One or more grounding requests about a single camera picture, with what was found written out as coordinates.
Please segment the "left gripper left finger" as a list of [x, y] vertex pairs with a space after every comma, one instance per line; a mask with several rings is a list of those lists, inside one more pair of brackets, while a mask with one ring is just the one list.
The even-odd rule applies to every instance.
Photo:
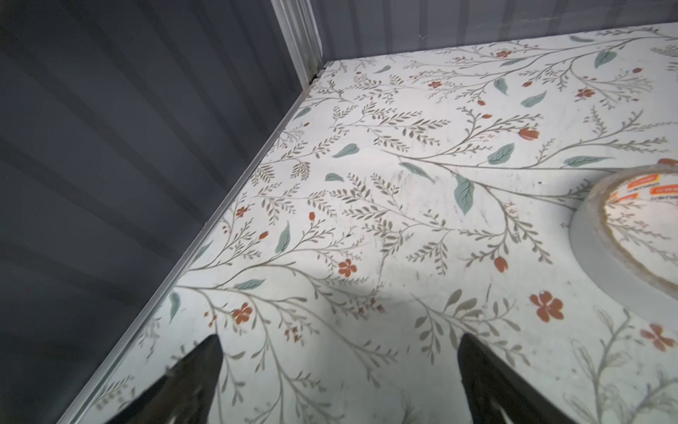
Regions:
[[206, 337], [109, 424], [205, 424], [224, 362], [220, 338]]

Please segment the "roll of clear tape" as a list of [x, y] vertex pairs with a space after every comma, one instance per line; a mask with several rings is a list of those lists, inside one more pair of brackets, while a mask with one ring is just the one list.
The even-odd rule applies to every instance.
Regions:
[[604, 293], [646, 321], [676, 330], [676, 166], [602, 178], [572, 218], [570, 245]]

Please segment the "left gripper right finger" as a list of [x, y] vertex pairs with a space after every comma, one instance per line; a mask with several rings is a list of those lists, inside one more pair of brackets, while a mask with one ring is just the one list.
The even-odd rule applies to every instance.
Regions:
[[457, 362], [474, 423], [573, 422], [470, 333], [461, 338]]

